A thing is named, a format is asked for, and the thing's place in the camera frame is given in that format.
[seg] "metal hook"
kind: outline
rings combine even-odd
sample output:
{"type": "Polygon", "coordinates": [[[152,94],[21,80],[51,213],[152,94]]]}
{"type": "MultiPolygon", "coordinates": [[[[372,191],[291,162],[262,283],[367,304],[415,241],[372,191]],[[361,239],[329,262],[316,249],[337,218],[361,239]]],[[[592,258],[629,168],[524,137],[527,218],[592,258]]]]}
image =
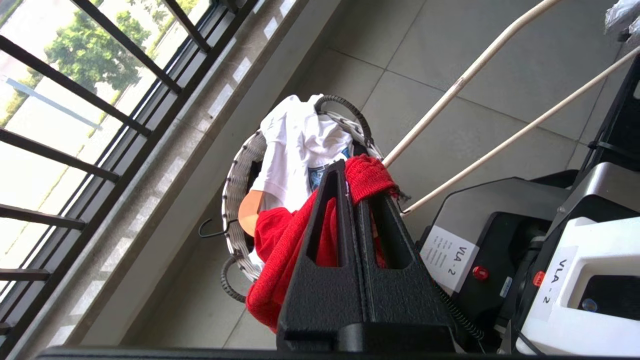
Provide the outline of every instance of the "metal hook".
{"type": "Polygon", "coordinates": [[[209,222],[211,222],[211,218],[208,218],[207,220],[204,220],[204,222],[202,224],[200,224],[200,227],[198,228],[198,235],[200,235],[201,238],[206,239],[206,238],[213,238],[215,236],[220,236],[220,235],[224,235],[227,234],[229,232],[229,225],[231,225],[231,223],[233,222],[237,222],[237,219],[235,220],[231,220],[229,222],[227,222],[227,228],[218,232],[218,233],[213,233],[213,234],[202,234],[202,228],[207,225],[209,222]]]}

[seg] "basket handle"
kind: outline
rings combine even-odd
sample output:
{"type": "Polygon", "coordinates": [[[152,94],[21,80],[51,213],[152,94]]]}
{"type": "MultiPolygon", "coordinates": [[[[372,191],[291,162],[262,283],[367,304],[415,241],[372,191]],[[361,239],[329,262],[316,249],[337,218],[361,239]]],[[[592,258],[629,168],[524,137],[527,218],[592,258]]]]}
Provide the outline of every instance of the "basket handle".
{"type": "Polygon", "coordinates": [[[369,127],[369,123],[367,122],[367,120],[364,118],[364,115],[362,115],[360,110],[358,110],[358,108],[356,108],[353,104],[351,104],[347,100],[337,95],[323,95],[320,99],[318,99],[318,101],[316,101],[316,104],[314,105],[314,108],[316,109],[316,113],[321,113],[322,105],[329,101],[335,101],[338,104],[341,104],[345,108],[349,109],[349,111],[356,117],[356,119],[360,123],[360,126],[362,126],[364,139],[367,142],[367,144],[365,145],[369,146],[369,143],[371,144],[374,143],[373,137],[371,136],[371,128],[369,127]]]}

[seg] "window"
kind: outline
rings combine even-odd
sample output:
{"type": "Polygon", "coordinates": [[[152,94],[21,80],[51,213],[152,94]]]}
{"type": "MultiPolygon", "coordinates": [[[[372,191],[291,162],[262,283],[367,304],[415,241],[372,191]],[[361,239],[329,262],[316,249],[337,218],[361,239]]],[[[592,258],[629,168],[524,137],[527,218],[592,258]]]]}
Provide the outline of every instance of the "window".
{"type": "Polygon", "coordinates": [[[1,358],[256,2],[0,4],[1,358]]]}

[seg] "metal window bars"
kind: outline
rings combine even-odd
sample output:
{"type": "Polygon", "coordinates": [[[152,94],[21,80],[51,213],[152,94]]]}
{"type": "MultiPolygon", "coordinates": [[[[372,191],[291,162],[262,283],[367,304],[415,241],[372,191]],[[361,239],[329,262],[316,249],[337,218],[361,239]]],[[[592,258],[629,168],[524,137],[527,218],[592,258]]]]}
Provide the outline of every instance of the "metal window bars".
{"type": "Polygon", "coordinates": [[[213,1],[198,23],[193,24],[175,0],[163,0],[188,36],[176,49],[167,66],[160,69],[90,0],[72,1],[151,70],[157,79],[131,114],[126,115],[11,40],[0,36],[0,50],[123,124],[94,164],[0,128],[0,142],[86,172],[81,185],[57,215],[0,204],[0,217],[49,226],[19,268],[0,269],[0,281],[15,282],[0,304],[1,359],[6,358],[24,334],[257,3],[257,0],[247,0],[242,7],[238,7],[234,0],[213,1]],[[214,36],[214,30],[221,28],[223,31],[217,31],[219,35],[214,36]],[[206,56],[195,56],[197,52],[203,52],[206,56]]]}

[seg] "label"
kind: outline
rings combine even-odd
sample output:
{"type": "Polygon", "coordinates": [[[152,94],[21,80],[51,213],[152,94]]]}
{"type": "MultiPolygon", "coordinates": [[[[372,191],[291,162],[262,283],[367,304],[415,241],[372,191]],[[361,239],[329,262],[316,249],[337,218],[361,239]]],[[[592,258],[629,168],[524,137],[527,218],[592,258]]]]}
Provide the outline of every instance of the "label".
{"type": "Polygon", "coordinates": [[[474,244],[434,225],[420,250],[420,258],[438,284],[460,292],[477,253],[474,244]]]}
{"type": "Polygon", "coordinates": [[[507,297],[509,293],[509,289],[511,289],[511,284],[513,283],[513,279],[510,276],[504,280],[504,284],[502,285],[502,289],[500,290],[501,297],[507,297]]]}
{"type": "Polygon", "coordinates": [[[556,253],[549,263],[545,278],[542,280],[542,285],[533,300],[529,316],[545,322],[549,319],[551,309],[558,299],[560,289],[562,289],[577,251],[577,246],[556,249],[556,253]]]}

